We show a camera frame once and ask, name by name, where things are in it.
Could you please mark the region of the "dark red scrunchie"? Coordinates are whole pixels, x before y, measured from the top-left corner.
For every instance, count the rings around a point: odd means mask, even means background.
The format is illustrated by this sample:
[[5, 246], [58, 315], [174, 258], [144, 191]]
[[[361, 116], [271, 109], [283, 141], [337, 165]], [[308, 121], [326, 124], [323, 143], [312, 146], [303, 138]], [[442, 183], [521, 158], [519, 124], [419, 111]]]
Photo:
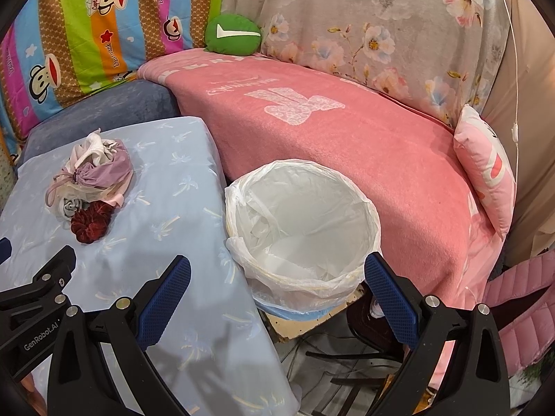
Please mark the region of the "dark red scrunchie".
[[80, 243], [92, 244], [106, 234], [114, 211], [115, 208], [106, 202], [91, 202], [74, 214], [70, 221], [70, 230]]

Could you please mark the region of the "white lined trash bin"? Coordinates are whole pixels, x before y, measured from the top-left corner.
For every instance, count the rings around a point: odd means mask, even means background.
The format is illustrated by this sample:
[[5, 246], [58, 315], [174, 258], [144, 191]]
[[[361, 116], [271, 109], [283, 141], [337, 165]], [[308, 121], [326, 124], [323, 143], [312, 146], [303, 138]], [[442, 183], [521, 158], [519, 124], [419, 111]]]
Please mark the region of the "white lined trash bin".
[[259, 309], [309, 321], [344, 304], [381, 249], [377, 209], [351, 179], [302, 160], [268, 163], [225, 190], [226, 246]]

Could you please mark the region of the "pink quilted bag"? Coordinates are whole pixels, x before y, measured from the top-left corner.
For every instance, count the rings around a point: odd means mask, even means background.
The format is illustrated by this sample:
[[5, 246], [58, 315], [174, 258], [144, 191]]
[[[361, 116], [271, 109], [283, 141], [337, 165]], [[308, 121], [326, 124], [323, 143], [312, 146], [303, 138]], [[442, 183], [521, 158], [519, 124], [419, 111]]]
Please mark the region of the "pink quilted bag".
[[554, 252], [506, 270], [485, 289], [509, 376], [537, 363], [554, 343]]

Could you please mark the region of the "light blue palm sheet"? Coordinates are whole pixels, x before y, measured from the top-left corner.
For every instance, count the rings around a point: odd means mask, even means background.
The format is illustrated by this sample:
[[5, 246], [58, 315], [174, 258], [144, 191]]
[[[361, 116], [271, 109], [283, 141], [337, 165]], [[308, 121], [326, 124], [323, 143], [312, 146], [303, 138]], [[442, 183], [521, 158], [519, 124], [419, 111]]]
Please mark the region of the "light blue palm sheet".
[[1, 215], [12, 255], [1, 287], [27, 284], [64, 246], [76, 267], [66, 292], [84, 311], [103, 310], [158, 278], [177, 255], [192, 277], [160, 341], [148, 349], [162, 379], [194, 415], [294, 415], [299, 404], [225, 243], [224, 186], [206, 125], [181, 116], [109, 131], [127, 148], [134, 176], [104, 237], [79, 243], [46, 207], [70, 146], [27, 160]]

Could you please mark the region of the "pink white small pillow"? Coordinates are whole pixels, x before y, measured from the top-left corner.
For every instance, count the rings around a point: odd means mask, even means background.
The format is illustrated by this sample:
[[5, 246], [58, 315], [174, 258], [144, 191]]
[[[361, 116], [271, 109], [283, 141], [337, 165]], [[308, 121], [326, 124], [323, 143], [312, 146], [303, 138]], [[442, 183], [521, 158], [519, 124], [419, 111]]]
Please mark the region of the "pink white small pillow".
[[514, 215], [514, 173], [497, 134], [467, 104], [455, 127], [453, 148], [495, 231], [506, 237]]

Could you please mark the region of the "blue-grey velvet cushion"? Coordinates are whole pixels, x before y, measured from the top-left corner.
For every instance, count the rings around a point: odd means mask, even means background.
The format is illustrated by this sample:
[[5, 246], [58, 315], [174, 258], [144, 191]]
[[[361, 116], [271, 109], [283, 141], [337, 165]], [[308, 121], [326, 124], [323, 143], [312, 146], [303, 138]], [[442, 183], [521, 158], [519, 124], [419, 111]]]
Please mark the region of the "blue-grey velvet cushion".
[[78, 141], [97, 129], [116, 128], [174, 118], [178, 103], [165, 86], [134, 80], [94, 94], [38, 124], [30, 131], [21, 161]]

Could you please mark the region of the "colourful monkey striped pillow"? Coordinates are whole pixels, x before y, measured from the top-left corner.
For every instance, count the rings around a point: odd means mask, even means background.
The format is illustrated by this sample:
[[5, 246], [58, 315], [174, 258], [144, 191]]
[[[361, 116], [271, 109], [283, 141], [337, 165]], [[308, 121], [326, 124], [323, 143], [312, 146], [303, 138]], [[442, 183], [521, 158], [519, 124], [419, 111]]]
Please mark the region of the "colourful monkey striped pillow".
[[134, 79], [155, 57], [201, 47], [221, 0], [27, 0], [1, 41], [1, 130], [13, 160], [30, 131]]

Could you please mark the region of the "pink blanket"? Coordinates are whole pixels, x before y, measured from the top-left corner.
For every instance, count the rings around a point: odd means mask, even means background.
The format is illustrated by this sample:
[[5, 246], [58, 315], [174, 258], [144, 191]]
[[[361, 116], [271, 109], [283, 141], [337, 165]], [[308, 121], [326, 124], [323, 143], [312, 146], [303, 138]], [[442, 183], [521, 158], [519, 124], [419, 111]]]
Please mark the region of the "pink blanket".
[[201, 118], [230, 179], [276, 160], [332, 168], [373, 201], [382, 252], [423, 294], [470, 309], [501, 252], [456, 157], [450, 128], [367, 87], [292, 63], [201, 49], [148, 61], [140, 78], [166, 86]]

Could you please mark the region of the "green plush cushion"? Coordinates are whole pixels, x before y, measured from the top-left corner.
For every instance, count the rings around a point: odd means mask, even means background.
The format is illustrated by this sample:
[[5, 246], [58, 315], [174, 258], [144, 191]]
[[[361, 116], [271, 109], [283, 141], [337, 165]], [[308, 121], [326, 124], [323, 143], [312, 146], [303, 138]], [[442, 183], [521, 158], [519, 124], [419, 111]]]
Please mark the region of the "green plush cushion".
[[211, 53], [247, 57], [262, 43], [262, 32], [250, 19], [231, 13], [220, 14], [208, 22], [205, 49]]

